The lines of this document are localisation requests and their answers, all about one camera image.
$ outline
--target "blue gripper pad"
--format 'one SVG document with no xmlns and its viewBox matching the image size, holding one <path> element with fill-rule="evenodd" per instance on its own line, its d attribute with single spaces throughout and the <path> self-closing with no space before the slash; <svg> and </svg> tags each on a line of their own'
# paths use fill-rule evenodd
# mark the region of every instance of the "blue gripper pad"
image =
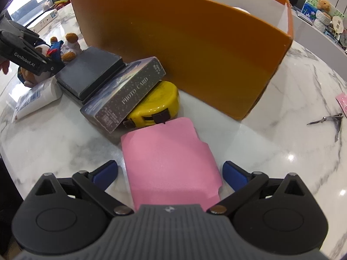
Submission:
<svg viewBox="0 0 347 260">
<path fill-rule="evenodd" d="M 117 178 L 118 165 L 114 160 L 107 161 L 89 175 L 92 182 L 104 191 Z"/>
<path fill-rule="evenodd" d="M 225 161 L 222 174 L 223 179 L 234 191 L 238 191 L 252 179 L 252 174 L 238 167 L 231 161 Z"/>
</svg>

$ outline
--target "teddy bear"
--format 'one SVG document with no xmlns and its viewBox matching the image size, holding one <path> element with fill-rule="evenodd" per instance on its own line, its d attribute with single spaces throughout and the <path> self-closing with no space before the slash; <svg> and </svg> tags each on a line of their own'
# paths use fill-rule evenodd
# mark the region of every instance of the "teddy bear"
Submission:
<svg viewBox="0 0 347 260">
<path fill-rule="evenodd" d="M 82 53 L 79 46 L 79 37 L 75 33 L 67 33 L 65 35 L 66 41 L 61 46 L 61 60 L 64 63 L 70 62 L 76 58 L 76 56 Z"/>
<path fill-rule="evenodd" d="M 48 50 L 50 47 L 46 44 L 38 45 L 35 47 L 36 51 L 43 54 L 44 56 L 47 55 Z M 51 77 L 51 72 L 42 72 L 40 75 L 35 75 L 32 72 L 26 70 L 23 67 L 19 67 L 18 69 L 18 77 L 22 78 L 24 80 L 23 84 L 25 87 L 32 88 L 42 82 L 43 80 L 48 79 Z"/>
<path fill-rule="evenodd" d="M 50 57 L 55 62 L 61 62 L 61 47 L 64 44 L 62 40 L 58 41 L 57 37 L 51 37 L 51 46 L 47 52 L 47 57 Z"/>
<path fill-rule="evenodd" d="M 317 9 L 323 10 L 325 12 L 330 11 L 330 3 L 328 0 L 318 0 Z"/>
</svg>

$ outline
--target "marble table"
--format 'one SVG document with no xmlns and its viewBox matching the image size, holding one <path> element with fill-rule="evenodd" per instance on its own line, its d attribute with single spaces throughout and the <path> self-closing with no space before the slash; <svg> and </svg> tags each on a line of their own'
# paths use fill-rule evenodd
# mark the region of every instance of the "marble table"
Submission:
<svg viewBox="0 0 347 260">
<path fill-rule="evenodd" d="M 40 34 L 49 42 L 51 36 L 60 39 L 68 32 L 78 33 L 81 47 L 86 48 L 71 5 L 61 9 Z M 22 197 L 44 172 L 70 177 L 114 159 L 121 169 L 106 191 L 133 207 L 120 145 L 124 130 L 104 136 L 66 95 L 11 123 L 16 101 L 26 88 L 16 77 L 18 66 L 10 68 L 8 75 L 0 75 L 0 154 Z M 333 122 L 306 124 L 341 112 L 335 99 L 341 92 L 347 92 L 346 82 L 296 42 L 242 122 L 180 92 L 179 116 L 193 121 L 219 167 L 231 160 L 249 172 L 263 171 L 274 178 L 288 172 L 300 175 L 328 219 L 329 232 L 321 250 L 331 259 L 347 252 L 347 120 L 342 121 L 336 143 Z M 221 198 L 231 193 L 224 184 Z"/>
</svg>

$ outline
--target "orange cardboard box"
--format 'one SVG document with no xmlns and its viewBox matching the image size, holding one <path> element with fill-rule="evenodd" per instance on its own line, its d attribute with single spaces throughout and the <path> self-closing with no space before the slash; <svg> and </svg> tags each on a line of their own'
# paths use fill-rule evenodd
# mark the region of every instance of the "orange cardboard box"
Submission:
<svg viewBox="0 0 347 260">
<path fill-rule="evenodd" d="M 293 41 L 288 0 L 71 2 L 88 45 L 126 62 L 156 56 L 166 80 L 236 120 L 257 103 Z"/>
</svg>

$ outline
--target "pink sponge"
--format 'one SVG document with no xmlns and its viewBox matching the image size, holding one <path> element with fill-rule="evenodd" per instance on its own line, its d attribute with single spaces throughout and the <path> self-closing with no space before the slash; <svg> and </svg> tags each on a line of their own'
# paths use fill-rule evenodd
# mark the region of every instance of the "pink sponge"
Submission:
<svg viewBox="0 0 347 260">
<path fill-rule="evenodd" d="M 220 201 L 218 167 L 189 118 L 129 132 L 121 142 L 135 210 L 141 204 L 200 204 L 207 210 Z"/>
</svg>

